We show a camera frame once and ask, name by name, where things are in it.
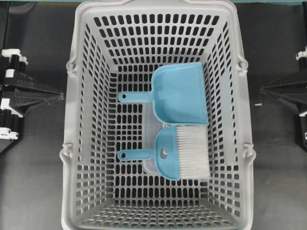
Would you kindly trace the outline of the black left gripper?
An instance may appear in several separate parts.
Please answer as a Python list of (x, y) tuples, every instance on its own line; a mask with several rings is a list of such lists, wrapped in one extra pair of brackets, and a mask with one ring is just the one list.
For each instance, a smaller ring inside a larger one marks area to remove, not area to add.
[(50, 105), (64, 99), (60, 90), (24, 74), (27, 64), (27, 58), (17, 48), (0, 51), (1, 153), (22, 139), (24, 114), (30, 107)]

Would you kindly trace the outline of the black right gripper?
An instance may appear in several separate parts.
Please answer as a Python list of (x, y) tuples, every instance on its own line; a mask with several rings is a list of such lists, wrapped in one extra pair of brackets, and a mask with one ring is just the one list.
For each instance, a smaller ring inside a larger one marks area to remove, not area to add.
[(296, 56), (301, 73), (290, 74), (261, 87), (260, 92), (299, 114), (302, 145), (307, 145), (307, 47)]

